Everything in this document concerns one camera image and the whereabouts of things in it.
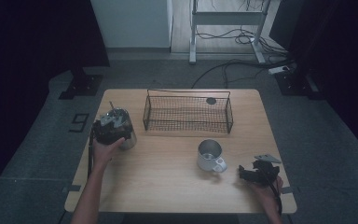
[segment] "wooden table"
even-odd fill
[[[137,144],[119,150],[104,173],[100,211],[124,213],[216,213],[241,214],[263,212],[251,189],[239,179],[238,166],[253,168],[254,156],[268,153],[281,159],[269,121],[256,90],[229,90],[234,125],[231,133],[150,132],[145,130],[143,114],[146,90],[107,90],[101,114],[114,106],[129,111]],[[198,146],[204,139],[220,143],[227,170],[223,173],[202,171],[197,165]],[[284,187],[289,181],[282,164],[279,173]],[[65,203],[74,211],[85,187],[88,171],[88,144],[78,165]],[[293,193],[282,195],[285,214],[296,211]]]

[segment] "power strip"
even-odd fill
[[[290,73],[290,68],[288,66],[271,68],[268,70],[270,75],[280,74],[280,73]]]

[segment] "metal mug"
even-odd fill
[[[224,172],[227,165],[222,158],[222,148],[213,139],[206,139],[199,145],[197,164],[204,171]]]

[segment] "white wall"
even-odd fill
[[[91,0],[106,48],[169,48],[172,0]]]

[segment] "wire basket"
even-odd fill
[[[147,131],[230,133],[229,91],[147,90],[144,125]]]

